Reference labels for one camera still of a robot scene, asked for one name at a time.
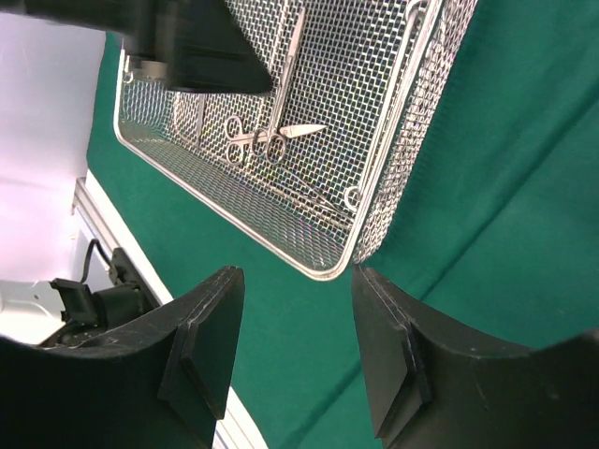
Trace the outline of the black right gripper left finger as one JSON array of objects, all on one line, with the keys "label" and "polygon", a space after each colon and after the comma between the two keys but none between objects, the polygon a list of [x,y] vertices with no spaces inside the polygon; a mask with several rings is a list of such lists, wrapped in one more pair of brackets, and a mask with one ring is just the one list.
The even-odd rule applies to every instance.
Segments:
[{"label": "black right gripper left finger", "polygon": [[1,341],[5,448],[209,448],[226,410],[240,268],[75,347]]}]

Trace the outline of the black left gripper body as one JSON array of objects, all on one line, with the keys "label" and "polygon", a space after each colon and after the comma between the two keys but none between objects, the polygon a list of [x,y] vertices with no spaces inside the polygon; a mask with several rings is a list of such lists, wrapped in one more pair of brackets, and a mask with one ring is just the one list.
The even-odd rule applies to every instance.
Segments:
[{"label": "black left gripper body", "polygon": [[169,82],[181,78],[176,36],[187,10],[185,1],[3,1],[1,10],[120,34],[146,76]]}]

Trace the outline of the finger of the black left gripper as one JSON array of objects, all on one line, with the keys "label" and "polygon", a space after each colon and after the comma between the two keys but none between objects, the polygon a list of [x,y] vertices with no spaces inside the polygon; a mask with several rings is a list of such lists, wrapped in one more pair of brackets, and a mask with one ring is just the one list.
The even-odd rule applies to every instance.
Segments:
[{"label": "finger of the black left gripper", "polygon": [[169,1],[165,85],[191,94],[267,94],[273,80],[225,1]]}]

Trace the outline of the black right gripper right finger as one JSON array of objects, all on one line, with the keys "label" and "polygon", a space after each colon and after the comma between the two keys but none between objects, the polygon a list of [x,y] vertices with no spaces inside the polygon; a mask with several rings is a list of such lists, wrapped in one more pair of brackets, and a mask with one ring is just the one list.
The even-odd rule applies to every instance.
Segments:
[{"label": "black right gripper right finger", "polygon": [[594,448],[598,333],[542,349],[469,327],[354,266],[373,434],[386,448]]}]

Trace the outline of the steel scalpel handle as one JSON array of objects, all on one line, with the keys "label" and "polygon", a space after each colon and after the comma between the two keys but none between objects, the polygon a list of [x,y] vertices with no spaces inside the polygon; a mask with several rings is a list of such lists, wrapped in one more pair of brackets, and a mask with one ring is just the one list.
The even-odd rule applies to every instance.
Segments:
[{"label": "steel scalpel handle", "polygon": [[202,130],[204,124],[204,115],[207,103],[207,95],[200,94],[199,100],[197,101],[197,127],[196,127],[196,147],[199,148],[202,141]]}]

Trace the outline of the steel surgical scissors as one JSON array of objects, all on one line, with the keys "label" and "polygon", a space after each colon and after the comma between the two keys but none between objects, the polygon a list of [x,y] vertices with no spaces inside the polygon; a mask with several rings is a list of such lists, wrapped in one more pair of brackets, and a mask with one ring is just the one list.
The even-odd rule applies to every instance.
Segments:
[{"label": "steel surgical scissors", "polygon": [[287,125],[276,130],[257,128],[251,132],[244,132],[241,118],[233,115],[228,117],[224,124],[227,140],[225,160],[232,166],[240,166],[250,156],[254,156],[276,166],[286,156],[287,142],[290,139],[309,136],[326,128],[324,124],[304,123]]}]

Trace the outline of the steel forceps long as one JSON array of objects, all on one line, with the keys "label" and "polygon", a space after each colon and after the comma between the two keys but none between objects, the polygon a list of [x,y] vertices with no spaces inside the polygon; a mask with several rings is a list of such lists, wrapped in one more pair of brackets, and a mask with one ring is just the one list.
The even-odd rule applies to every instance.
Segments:
[{"label": "steel forceps long", "polygon": [[299,43],[305,25],[305,16],[306,9],[303,8],[299,13],[291,40],[289,42],[269,124],[266,128],[260,127],[254,132],[250,149],[253,151],[256,157],[268,159],[267,154],[270,148],[270,142],[273,139],[281,140],[283,142],[283,150],[286,148],[285,139],[279,134],[279,126],[290,87],[290,79],[292,77],[297,60],[298,48],[300,45]]}]

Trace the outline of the metal mesh instrument tray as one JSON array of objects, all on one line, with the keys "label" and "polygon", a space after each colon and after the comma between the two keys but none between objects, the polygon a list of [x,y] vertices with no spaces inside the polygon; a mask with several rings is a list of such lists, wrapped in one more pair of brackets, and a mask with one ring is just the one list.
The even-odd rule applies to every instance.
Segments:
[{"label": "metal mesh instrument tray", "polygon": [[[118,140],[242,232],[316,281],[381,245],[475,12],[473,1],[232,1],[267,64],[267,96],[211,94],[196,147],[199,94],[177,93],[119,60]],[[324,124],[287,142],[276,166],[225,160],[224,124],[270,121],[300,11],[305,25],[280,127]]]}]

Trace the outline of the green surgical cloth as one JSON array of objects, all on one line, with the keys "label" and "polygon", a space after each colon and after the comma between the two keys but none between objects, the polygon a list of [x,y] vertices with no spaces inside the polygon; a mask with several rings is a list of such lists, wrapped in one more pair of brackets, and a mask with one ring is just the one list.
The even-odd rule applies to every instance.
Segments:
[{"label": "green surgical cloth", "polygon": [[[350,275],[308,279],[122,146],[108,36],[91,172],[166,288],[222,266],[246,294],[233,387],[270,448],[375,448]],[[598,325],[598,5],[481,1],[387,235],[409,295],[544,347]]]}]

